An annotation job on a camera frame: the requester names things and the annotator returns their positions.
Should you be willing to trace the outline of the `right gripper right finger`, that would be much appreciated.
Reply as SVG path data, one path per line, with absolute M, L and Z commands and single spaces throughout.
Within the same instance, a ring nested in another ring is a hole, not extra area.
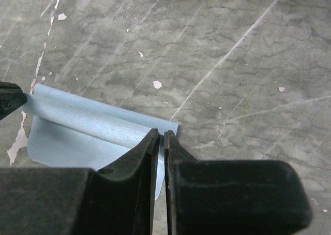
M 313 213 L 280 160 L 198 160 L 164 134 L 168 234 L 295 234 Z

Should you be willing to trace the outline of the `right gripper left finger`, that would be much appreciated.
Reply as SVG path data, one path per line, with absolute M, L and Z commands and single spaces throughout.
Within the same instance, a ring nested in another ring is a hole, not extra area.
M 151 234 L 159 132 L 101 168 L 1 169 L 1 234 Z

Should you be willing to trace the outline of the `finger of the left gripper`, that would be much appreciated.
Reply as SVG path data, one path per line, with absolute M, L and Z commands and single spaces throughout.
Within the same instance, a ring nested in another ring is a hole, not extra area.
M 27 97 L 17 84 L 0 82 L 0 120 L 16 111 L 26 102 Z

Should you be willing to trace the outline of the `light blue cleaning cloth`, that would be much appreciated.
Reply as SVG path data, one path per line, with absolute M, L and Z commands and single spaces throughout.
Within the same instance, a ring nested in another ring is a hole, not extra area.
M 163 135 L 178 124 L 36 84 L 23 111 L 33 116 L 27 142 L 31 160 L 49 167 L 99 170 L 152 129 Z

